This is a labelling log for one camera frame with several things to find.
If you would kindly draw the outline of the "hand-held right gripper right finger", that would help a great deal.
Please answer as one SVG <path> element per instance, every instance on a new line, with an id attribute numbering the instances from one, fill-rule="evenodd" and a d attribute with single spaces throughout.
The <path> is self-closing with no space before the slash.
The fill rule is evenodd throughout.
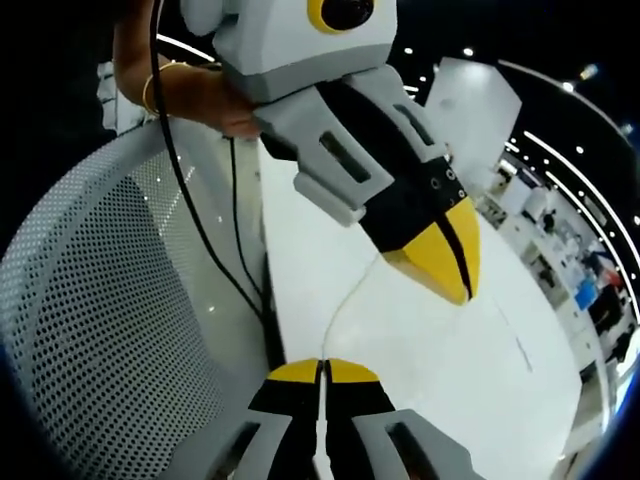
<path id="1" fill-rule="evenodd" d="M 326 453 L 335 479 L 479 479 L 469 451 L 412 409 L 396 409 L 368 368 L 331 358 Z"/>

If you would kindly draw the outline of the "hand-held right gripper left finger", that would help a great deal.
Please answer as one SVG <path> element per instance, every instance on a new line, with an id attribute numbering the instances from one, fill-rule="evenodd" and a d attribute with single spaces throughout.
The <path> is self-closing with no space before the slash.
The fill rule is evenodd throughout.
<path id="1" fill-rule="evenodd" d="M 307 479 L 313 473 L 321 361 L 283 365 L 241 401 L 183 440 L 166 479 Z"/>

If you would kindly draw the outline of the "person's left hand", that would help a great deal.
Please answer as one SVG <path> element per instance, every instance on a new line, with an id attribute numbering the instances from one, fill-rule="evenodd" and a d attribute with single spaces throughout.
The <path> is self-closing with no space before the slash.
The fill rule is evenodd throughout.
<path id="1" fill-rule="evenodd" d="M 227 137 L 256 138 L 253 104 L 221 72 L 166 65 L 160 71 L 165 111 L 206 125 Z"/>

